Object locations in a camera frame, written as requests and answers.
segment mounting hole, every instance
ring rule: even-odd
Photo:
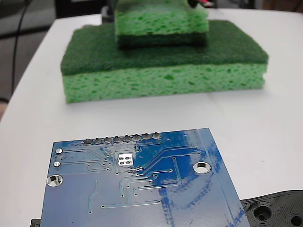
[[[207,174],[211,170],[211,166],[207,162],[197,162],[193,168],[199,174]]]
[[[266,206],[259,206],[254,210],[254,216],[259,221],[266,221],[271,218],[272,212],[269,207]]]
[[[299,216],[294,216],[291,220],[290,220],[290,222],[292,223],[292,225],[293,226],[302,226],[302,224],[303,224],[303,220],[302,220],[302,218],[301,217],[299,217]]]
[[[60,175],[49,176],[46,180],[48,186],[57,187],[62,184],[63,178]]]

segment white table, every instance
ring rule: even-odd
[[[67,105],[61,59],[73,30],[100,24],[100,15],[56,20],[0,123],[1,226],[41,217],[53,142],[86,137],[209,127],[240,199],[303,190],[303,14],[218,14],[269,53],[263,90]]]

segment scrubbing pad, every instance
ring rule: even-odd
[[[120,47],[168,44],[205,45],[208,12],[187,0],[120,0],[115,10]]]
[[[114,26],[75,31],[63,58],[66,101],[262,88],[268,55],[229,21],[210,21],[207,47],[119,50]]]

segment dark green scouring pad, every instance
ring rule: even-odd
[[[75,31],[61,69],[67,103],[262,88],[268,55],[229,21],[209,44],[119,50],[113,24]]]
[[[120,47],[205,45],[208,11],[187,0],[120,0],[115,10]]]

